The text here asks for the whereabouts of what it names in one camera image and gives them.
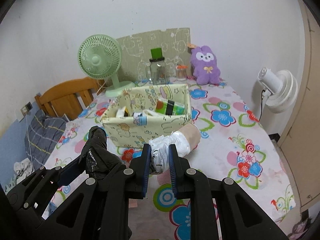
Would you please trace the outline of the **black plastic bag bundle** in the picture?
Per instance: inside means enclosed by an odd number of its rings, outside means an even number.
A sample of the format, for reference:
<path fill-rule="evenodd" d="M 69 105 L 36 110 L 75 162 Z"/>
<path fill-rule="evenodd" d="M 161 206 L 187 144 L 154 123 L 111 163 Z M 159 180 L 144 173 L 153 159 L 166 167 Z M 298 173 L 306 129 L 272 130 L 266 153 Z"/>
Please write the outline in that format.
<path fill-rule="evenodd" d="M 85 171 L 95 180 L 103 180 L 115 167 L 125 168 L 119 157 L 107 149 L 107 136 L 104 129 L 93 126 L 89 130 L 79 162 L 84 161 Z"/>

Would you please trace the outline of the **white plastic bag roll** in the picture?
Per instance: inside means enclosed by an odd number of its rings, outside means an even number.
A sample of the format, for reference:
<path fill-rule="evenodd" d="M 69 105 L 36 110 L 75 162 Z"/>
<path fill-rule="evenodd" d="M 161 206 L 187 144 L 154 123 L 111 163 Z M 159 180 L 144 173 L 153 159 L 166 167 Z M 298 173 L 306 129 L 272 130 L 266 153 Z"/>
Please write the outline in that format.
<path fill-rule="evenodd" d="M 191 152 L 190 143 L 180 131 L 149 140 L 151 147 L 151 174 L 161 174 L 169 169 L 169 147 L 171 144 L 176 146 L 179 157 L 184 157 Z"/>

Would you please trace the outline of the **green tissue pack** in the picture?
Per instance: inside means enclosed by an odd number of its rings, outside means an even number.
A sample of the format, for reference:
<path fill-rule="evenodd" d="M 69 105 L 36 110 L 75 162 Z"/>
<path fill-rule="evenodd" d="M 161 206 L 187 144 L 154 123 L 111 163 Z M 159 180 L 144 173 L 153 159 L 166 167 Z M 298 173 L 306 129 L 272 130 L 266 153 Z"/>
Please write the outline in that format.
<path fill-rule="evenodd" d="M 175 101 L 159 98 L 155 112 L 163 115 L 183 115 L 185 113 L 185 106 Z"/>

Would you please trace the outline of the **grey plaid pillow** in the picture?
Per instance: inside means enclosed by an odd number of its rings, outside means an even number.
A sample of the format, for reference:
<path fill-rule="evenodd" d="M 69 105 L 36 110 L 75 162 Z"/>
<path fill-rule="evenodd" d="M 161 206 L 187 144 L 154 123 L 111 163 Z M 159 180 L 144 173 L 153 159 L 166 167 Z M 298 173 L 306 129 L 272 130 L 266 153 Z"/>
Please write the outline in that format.
<path fill-rule="evenodd" d="M 24 139 L 25 151 L 34 170 L 43 166 L 63 135 L 67 119 L 48 116 L 39 109 L 30 124 Z"/>

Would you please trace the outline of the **floral bed sheet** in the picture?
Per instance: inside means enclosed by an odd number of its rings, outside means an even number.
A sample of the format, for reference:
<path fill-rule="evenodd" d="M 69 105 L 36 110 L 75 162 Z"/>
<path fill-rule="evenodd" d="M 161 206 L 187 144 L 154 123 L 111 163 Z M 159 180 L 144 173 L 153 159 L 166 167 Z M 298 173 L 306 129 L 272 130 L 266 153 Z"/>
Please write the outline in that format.
<path fill-rule="evenodd" d="M 201 140 L 186 158 L 191 167 L 207 177 L 237 182 L 271 217 L 277 226 L 295 206 L 289 178 L 269 136 L 253 112 L 225 81 L 219 85 L 197 85 L 186 80 L 191 98 L 192 123 Z M 65 167 L 81 153 L 92 126 L 112 102 L 101 93 L 71 121 L 45 162 L 47 169 Z M 108 150 L 125 165 L 141 154 L 132 144 L 117 147 L 107 134 Z M 49 207 L 58 207 L 87 178 L 85 172 L 54 194 Z M 190 200 L 176 200 L 171 190 L 170 172 L 149 176 L 144 200 L 129 209 L 131 239 L 190 239 Z"/>

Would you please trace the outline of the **wooden bed headboard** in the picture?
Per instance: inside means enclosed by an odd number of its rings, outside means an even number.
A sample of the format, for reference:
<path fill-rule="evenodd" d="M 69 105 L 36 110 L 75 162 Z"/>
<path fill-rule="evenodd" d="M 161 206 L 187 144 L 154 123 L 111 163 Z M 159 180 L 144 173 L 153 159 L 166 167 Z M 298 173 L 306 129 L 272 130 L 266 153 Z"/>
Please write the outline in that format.
<path fill-rule="evenodd" d="M 38 107 L 51 117 L 66 115 L 70 120 L 93 102 L 93 93 L 100 94 L 104 80 L 90 77 L 65 81 L 48 89 L 43 95 L 36 95 Z"/>

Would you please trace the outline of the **yellow cartoon fabric storage box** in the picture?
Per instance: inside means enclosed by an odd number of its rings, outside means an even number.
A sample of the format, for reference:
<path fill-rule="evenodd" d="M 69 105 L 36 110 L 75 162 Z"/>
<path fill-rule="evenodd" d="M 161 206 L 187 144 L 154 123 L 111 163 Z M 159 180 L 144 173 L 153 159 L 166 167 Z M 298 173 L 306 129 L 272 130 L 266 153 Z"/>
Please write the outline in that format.
<path fill-rule="evenodd" d="M 184 105 L 183 114 L 144 115 L 144 110 L 156 110 L 159 98 Z M 115 146 L 142 148 L 149 140 L 191 123 L 189 87 L 178 83 L 125 89 L 104 111 L 101 123 Z"/>

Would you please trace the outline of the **green desk fan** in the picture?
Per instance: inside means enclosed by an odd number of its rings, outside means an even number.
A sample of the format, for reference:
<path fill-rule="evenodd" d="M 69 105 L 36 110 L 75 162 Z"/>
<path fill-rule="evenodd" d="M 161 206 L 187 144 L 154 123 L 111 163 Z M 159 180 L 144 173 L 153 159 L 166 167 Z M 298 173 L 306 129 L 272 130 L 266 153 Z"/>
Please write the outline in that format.
<path fill-rule="evenodd" d="M 118 70 L 121 67 L 121 59 L 119 43 L 104 34 L 86 38 L 78 50 L 78 64 L 87 76 L 96 80 L 112 80 L 112 86 L 105 90 L 107 97 L 116 97 L 123 90 L 135 86 L 131 81 L 119 81 Z"/>

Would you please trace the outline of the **white standing fan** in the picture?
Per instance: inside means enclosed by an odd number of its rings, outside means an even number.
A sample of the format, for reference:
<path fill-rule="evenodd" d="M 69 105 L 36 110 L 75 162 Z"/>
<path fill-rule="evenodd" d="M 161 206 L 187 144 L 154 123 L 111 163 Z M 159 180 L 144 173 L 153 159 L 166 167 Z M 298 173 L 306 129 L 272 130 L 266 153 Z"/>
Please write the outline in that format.
<path fill-rule="evenodd" d="M 286 111 L 298 96 L 298 83 L 289 70 L 276 73 L 263 68 L 258 74 L 258 81 L 264 87 L 261 94 L 261 112 L 267 107 L 272 113 Z"/>

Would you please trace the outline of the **glass jar with green lid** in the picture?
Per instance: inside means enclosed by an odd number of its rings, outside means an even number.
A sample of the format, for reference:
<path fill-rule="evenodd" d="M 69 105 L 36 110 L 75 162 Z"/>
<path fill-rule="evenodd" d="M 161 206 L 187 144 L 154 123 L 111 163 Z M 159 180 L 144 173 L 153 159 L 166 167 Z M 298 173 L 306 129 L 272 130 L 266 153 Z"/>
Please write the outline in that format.
<path fill-rule="evenodd" d="M 150 49 L 151 58 L 149 65 L 146 66 L 146 78 L 152 82 L 154 86 L 167 84 L 169 79 L 167 76 L 167 69 L 165 58 L 161 48 Z"/>

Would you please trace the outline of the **patterned cardboard sheet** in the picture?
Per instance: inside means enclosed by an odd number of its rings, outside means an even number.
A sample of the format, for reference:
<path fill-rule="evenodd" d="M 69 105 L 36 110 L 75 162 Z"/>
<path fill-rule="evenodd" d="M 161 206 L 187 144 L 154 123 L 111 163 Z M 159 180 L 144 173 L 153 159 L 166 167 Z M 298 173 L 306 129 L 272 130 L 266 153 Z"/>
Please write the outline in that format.
<path fill-rule="evenodd" d="M 122 53 L 121 67 L 118 70 L 120 81 L 146 80 L 150 76 L 149 66 L 154 59 L 160 59 L 165 65 L 168 77 L 176 75 L 177 65 L 187 66 L 187 74 L 191 74 L 189 28 L 147 31 L 124 36 L 117 41 Z"/>

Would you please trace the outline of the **purple plush toy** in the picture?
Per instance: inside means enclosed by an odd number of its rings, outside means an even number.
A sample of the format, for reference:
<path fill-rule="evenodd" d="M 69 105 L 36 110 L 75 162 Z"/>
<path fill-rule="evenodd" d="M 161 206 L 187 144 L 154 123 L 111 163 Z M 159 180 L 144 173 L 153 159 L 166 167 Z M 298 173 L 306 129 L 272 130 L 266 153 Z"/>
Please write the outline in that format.
<path fill-rule="evenodd" d="M 218 85 L 220 83 L 220 69 L 217 59 L 208 46 L 196 47 L 191 50 L 190 58 L 193 76 L 198 85 Z"/>

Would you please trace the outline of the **small toothpick jar orange lid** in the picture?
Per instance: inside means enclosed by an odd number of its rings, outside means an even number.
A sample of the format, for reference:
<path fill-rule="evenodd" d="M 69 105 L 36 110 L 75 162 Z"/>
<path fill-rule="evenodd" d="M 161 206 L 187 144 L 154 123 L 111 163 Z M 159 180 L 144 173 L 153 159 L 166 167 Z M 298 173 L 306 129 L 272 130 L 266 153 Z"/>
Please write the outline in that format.
<path fill-rule="evenodd" d="M 178 81 L 185 81 L 187 79 L 187 69 L 188 67 L 185 65 L 176 66 L 176 79 Z"/>

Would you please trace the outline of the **wall power socket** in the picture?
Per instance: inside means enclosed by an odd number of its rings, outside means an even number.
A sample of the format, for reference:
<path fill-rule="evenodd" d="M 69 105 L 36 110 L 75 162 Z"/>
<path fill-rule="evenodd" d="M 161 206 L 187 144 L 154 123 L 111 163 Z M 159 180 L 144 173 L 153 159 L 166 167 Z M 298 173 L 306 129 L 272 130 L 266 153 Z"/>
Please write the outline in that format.
<path fill-rule="evenodd" d="M 21 108 L 21 113 L 23 116 L 28 114 L 33 109 L 31 102 L 28 102 L 25 106 Z"/>

